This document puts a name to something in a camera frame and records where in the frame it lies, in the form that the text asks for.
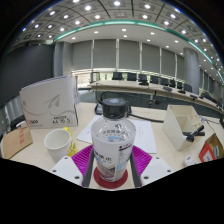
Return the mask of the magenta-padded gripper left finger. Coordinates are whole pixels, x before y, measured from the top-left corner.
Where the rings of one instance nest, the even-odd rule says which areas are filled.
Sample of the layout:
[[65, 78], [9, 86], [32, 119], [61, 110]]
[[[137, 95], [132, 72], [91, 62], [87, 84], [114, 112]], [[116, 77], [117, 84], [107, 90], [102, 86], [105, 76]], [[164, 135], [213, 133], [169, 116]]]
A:
[[72, 157], [62, 157], [50, 172], [76, 185], [88, 187], [92, 176], [93, 161], [93, 146], [90, 145]]

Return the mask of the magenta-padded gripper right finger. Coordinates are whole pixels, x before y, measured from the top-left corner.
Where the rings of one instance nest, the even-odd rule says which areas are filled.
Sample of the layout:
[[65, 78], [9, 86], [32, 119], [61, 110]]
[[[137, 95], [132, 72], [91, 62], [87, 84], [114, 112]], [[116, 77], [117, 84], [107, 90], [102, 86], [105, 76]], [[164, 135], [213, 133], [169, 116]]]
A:
[[173, 173], [172, 168], [159, 156], [151, 156], [134, 146], [130, 157], [134, 186], [143, 187]]

